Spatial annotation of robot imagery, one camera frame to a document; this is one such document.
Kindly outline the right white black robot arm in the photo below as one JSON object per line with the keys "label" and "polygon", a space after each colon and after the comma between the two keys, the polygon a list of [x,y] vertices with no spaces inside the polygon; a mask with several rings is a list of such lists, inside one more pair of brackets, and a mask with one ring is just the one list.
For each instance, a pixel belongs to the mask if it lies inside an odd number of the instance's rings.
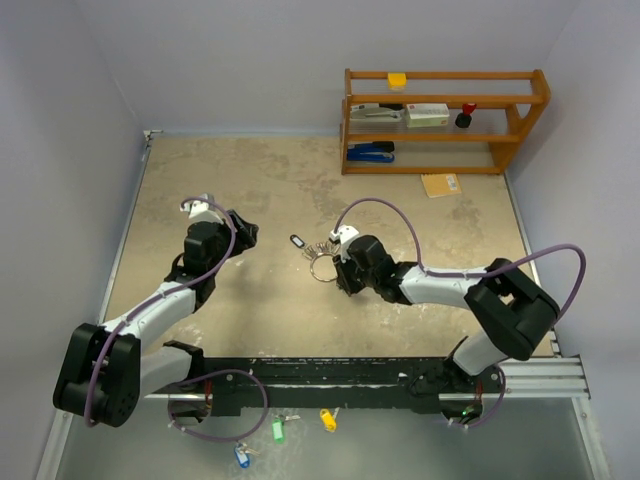
{"label": "right white black robot arm", "polygon": [[329,236],[338,287],[347,295],[365,288],[400,305],[436,304],[470,311],[480,331],[466,337],[444,361],[446,383],[467,391],[480,374],[504,360],[528,360],[560,317],[557,302],[506,259],[470,270],[427,270],[396,261],[381,241],[349,227]]}

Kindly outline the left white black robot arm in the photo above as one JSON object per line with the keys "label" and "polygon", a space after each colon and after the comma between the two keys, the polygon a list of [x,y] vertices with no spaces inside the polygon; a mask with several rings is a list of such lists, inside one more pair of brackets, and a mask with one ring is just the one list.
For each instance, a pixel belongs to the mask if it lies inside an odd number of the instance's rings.
{"label": "left white black robot arm", "polygon": [[206,369],[196,348],[170,343],[157,354],[143,352],[205,304],[222,263],[255,247],[258,232],[234,210],[224,217],[194,215],[182,253],[150,297],[112,321],[83,323],[72,332],[53,391],[54,407],[90,425],[119,427],[143,395],[170,383],[184,392],[201,388]]}

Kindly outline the large silver keyring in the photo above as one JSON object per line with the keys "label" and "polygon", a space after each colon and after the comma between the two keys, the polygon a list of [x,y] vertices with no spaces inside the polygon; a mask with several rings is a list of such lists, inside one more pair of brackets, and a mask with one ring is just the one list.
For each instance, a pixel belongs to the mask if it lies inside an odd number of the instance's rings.
{"label": "large silver keyring", "polygon": [[309,271],[313,279],[321,283],[331,283],[337,279],[333,255],[328,252],[317,253],[309,263]]}

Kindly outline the bunch of silver keys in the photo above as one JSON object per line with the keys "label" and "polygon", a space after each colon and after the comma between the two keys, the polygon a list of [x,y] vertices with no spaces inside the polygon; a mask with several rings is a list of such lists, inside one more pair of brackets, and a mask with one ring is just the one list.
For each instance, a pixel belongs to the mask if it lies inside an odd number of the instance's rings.
{"label": "bunch of silver keys", "polygon": [[317,242],[315,244],[307,244],[302,249],[302,255],[309,261],[323,256],[335,256],[339,253],[340,247],[338,244],[332,243],[330,240],[324,242]]}

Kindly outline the black key tag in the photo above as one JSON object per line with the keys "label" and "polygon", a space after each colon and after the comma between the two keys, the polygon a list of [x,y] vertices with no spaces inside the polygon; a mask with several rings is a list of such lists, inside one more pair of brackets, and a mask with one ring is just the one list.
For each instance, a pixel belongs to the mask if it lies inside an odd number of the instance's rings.
{"label": "black key tag", "polygon": [[306,246],[306,242],[296,234],[292,234],[289,239],[299,249],[303,249]]}

